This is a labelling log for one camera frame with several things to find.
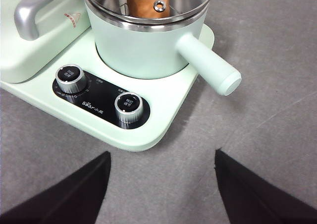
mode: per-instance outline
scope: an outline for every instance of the gray handle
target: gray handle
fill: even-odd
[[[40,36],[35,24],[35,15],[51,1],[53,0],[22,0],[18,4],[14,12],[14,22],[21,38],[33,41]]]

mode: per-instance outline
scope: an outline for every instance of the mint green pot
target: mint green pot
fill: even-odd
[[[220,94],[231,94],[241,74],[199,40],[208,5],[184,20],[139,24],[105,12],[85,0],[98,53],[115,71],[133,78],[159,79],[190,63]]]

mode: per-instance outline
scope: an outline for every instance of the gray floor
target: gray floor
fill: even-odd
[[[243,82],[229,97],[198,78],[165,137],[129,153],[1,90],[1,209],[103,151],[112,169],[98,224],[228,223],[213,169],[222,148],[317,208],[317,0],[211,0],[214,51]]]

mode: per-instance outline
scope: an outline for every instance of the control knob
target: control knob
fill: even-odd
[[[115,99],[114,106],[119,120],[123,123],[134,123],[143,113],[142,98],[131,92],[120,94]]]
[[[56,81],[60,89],[67,94],[79,93],[87,85],[82,68],[75,64],[67,64],[56,71]]]

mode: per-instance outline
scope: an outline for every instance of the black control panel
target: black control panel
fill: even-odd
[[[56,72],[57,79],[61,80],[62,82],[65,81],[68,77],[68,75],[65,75],[68,72],[64,72],[64,68],[60,68]],[[75,76],[77,74],[79,76],[79,71],[75,69],[72,70],[74,74],[71,74],[71,77]],[[83,71],[85,76],[85,83],[86,86],[84,89],[81,89],[80,92],[76,93],[66,93],[65,90],[61,89],[60,84],[55,79],[53,82],[53,91],[54,93],[60,97],[61,99],[64,99],[68,101],[69,103],[80,107],[81,109],[90,112],[91,114],[98,116],[118,127],[121,127],[123,129],[135,129],[140,126],[142,126],[150,117],[150,106],[149,103],[143,99],[143,112],[140,118],[133,123],[125,123],[120,121],[114,102],[116,98],[121,95],[122,93],[127,92],[125,89],[120,88],[114,84],[111,84],[103,79],[98,78],[97,76],[88,73],[86,71]],[[68,78],[68,81],[73,81],[74,78]],[[127,112],[133,112],[133,108],[137,107],[136,105],[140,103],[138,101],[135,101],[132,106],[129,107],[129,110]]]

